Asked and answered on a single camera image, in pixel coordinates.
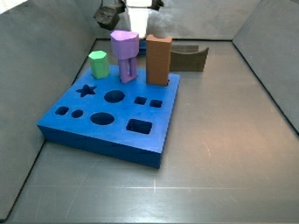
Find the dark brown block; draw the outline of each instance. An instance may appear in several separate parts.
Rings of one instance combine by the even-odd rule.
[[[170,71],[201,72],[209,48],[198,52],[197,45],[173,45]]]
[[[172,38],[156,38],[148,35],[145,39],[145,83],[166,86],[170,65]]]

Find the shape sorter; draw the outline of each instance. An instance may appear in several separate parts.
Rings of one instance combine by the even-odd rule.
[[[137,69],[124,84],[117,66],[105,79],[88,69],[37,122],[45,139],[158,168],[178,82],[169,74],[166,87],[145,84]]]

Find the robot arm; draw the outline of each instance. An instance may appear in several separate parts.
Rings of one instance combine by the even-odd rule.
[[[145,36],[149,10],[158,11],[161,6],[164,6],[161,0],[116,0],[114,3],[108,6],[102,6],[101,1],[93,18],[97,20],[101,28],[112,31],[118,21],[117,14],[122,13],[126,8],[130,31],[137,32],[138,38],[141,39]]]

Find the gray enclosure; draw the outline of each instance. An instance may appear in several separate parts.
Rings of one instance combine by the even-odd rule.
[[[0,15],[0,221],[14,204],[6,223],[297,223],[299,143],[285,121],[299,129],[297,1],[164,0],[152,12],[154,36],[232,39],[257,5],[237,49],[176,42],[209,54],[202,73],[180,73],[160,170],[42,143],[36,128],[89,66],[94,39],[108,38],[92,17],[100,1],[29,0]],[[108,41],[92,49],[117,63]]]
[[[233,38],[240,53],[299,131],[299,2],[265,0]]]
[[[72,0],[24,3],[0,15],[0,32],[0,220],[4,220],[42,146],[34,124],[70,85],[94,37]]]

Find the brown rectangular block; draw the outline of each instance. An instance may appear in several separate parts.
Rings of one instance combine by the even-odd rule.
[[[166,86],[170,65],[172,38],[145,39],[145,83]]]

